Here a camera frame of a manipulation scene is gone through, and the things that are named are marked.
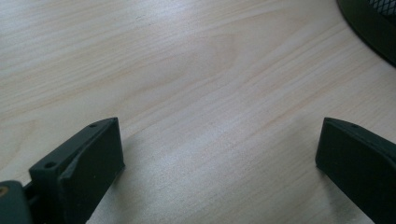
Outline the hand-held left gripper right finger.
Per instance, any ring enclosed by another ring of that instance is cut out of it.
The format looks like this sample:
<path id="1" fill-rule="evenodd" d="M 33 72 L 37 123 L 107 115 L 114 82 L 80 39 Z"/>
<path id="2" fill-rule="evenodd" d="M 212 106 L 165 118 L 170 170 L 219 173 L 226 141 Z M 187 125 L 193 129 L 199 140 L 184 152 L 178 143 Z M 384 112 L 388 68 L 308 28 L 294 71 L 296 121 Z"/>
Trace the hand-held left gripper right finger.
<path id="1" fill-rule="evenodd" d="M 316 164 L 375 224 L 396 224 L 396 144 L 359 125 L 326 118 Z"/>

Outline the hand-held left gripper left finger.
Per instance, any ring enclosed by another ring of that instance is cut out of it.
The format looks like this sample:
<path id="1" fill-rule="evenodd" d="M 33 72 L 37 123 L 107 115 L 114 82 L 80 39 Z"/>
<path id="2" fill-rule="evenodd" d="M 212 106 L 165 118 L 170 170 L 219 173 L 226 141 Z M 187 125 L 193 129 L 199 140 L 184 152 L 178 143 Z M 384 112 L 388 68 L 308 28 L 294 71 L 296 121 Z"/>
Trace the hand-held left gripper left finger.
<path id="1" fill-rule="evenodd" d="M 29 169 L 44 224 L 85 224 L 124 169 L 119 121 L 92 123 Z"/>

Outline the black mesh metal container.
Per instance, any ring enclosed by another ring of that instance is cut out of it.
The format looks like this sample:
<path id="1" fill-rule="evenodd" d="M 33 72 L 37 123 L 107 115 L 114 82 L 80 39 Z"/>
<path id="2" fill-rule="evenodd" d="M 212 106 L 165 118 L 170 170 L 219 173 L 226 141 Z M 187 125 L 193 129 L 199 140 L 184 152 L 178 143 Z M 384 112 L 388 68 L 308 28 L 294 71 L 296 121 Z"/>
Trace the black mesh metal container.
<path id="1" fill-rule="evenodd" d="M 396 68 L 396 0 L 336 0 L 344 19 L 375 53 Z"/>

